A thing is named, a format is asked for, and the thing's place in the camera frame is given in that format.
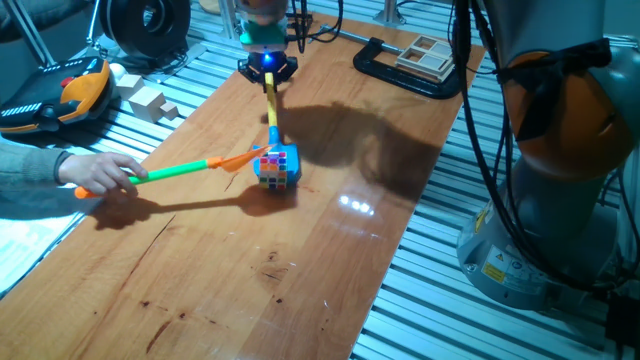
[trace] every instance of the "gray knit sweater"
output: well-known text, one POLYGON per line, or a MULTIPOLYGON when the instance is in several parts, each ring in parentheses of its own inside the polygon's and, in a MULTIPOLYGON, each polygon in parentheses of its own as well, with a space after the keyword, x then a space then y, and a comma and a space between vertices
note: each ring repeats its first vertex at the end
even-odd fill
POLYGON ((0 142, 0 192, 63 185, 58 168, 70 153, 0 142))

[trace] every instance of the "yellow sticker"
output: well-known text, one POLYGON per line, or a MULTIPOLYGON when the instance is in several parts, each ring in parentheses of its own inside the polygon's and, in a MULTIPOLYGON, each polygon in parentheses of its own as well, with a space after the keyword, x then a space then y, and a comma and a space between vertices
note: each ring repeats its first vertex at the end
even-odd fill
POLYGON ((476 234, 478 233, 478 231, 480 231, 480 226, 482 226, 482 222, 484 221, 484 218, 486 216, 487 216, 487 209, 480 211, 478 216, 476 216, 476 230, 475 230, 476 234))
POLYGON ((502 283, 504 281, 504 276, 505 276, 504 271, 501 271, 500 269, 491 265, 488 262, 484 264, 484 268, 482 269, 482 272, 485 273, 488 277, 492 278, 493 280, 499 283, 502 283))

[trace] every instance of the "human hand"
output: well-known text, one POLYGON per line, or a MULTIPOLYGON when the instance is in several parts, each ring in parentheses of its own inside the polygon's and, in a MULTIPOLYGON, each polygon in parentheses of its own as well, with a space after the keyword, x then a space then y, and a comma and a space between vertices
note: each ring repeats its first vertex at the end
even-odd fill
POLYGON ((98 196, 109 195, 118 202, 126 202, 126 195, 137 197, 138 190, 121 167, 130 169, 138 177, 145 178, 148 175, 148 172, 129 156, 102 153, 68 157, 58 169, 58 179, 65 184, 82 186, 98 196))

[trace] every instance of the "white block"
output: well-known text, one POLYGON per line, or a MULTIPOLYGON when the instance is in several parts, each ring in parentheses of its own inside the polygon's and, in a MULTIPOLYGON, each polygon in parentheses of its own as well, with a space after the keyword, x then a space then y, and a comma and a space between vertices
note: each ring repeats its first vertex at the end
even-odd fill
POLYGON ((147 86, 144 86, 129 99, 129 104, 136 117, 153 123, 162 118, 160 107, 165 103, 164 94, 160 90, 147 86))
POLYGON ((164 105, 160 106, 160 111, 162 111, 162 115, 168 120, 173 120, 178 117, 178 107, 172 102, 164 103, 164 105))
POLYGON ((116 84, 122 80, 122 78, 128 74, 127 69, 120 64, 109 64, 109 69, 113 74, 113 78, 116 80, 116 84))
POLYGON ((144 87, 144 80, 142 80, 142 76, 139 75, 125 74, 122 76, 122 79, 118 81, 116 87, 122 100, 129 100, 144 87))

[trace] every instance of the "wooden table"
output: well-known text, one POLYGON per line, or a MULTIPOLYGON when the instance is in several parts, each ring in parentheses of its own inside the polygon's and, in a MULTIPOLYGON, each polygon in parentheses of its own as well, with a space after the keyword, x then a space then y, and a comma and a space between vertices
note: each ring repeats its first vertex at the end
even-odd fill
MULTIPOLYGON (((416 36, 343 29, 399 47, 416 36)), ((211 171, 101 206, 0 301, 0 358, 347 358, 461 105, 359 73, 361 48, 289 47, 300 68, 280 126, 303 158, 296 191, 211 171)), ((235 73, 143 165, 266 144, 265 113, 262 88, 235 73)))

